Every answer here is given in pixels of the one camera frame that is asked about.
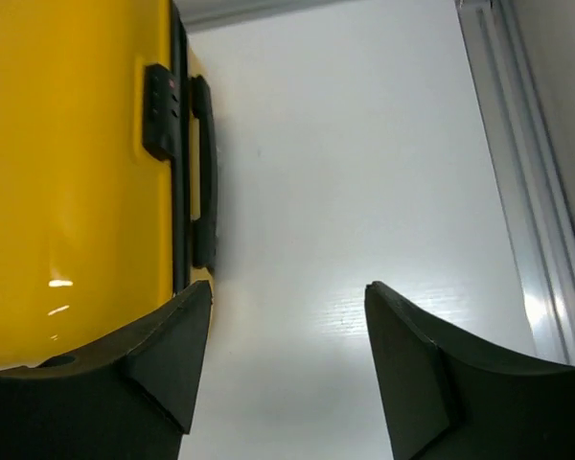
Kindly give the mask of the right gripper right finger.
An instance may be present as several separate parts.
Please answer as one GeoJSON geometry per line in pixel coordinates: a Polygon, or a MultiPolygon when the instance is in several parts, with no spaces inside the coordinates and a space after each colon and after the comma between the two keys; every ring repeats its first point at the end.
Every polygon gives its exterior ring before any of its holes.
{"type": "Polygon", "coordinates": [[[493,344],[381,282],[365,316],[396,459],[575,459],[575,366],[493,344]]]}

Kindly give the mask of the yellow suitcase with dark lining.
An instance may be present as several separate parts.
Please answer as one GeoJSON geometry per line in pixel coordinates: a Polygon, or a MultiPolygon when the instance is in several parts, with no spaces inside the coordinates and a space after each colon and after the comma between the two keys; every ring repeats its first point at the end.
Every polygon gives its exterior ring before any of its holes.
{"type": "Polygon", "coordinates": [[[174,1],[0,1],[0,371],[215,271],[211,91],[174,1]]]}

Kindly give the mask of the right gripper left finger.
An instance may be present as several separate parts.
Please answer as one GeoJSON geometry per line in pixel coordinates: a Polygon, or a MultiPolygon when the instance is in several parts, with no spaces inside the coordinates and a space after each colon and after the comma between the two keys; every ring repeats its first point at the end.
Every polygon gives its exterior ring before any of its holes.
{"type": "Polygon", "coordinates": [[[37,367],[0,371],[0,459],[175,459],[212,312],[197,281],[158,310],[37,367]]]}

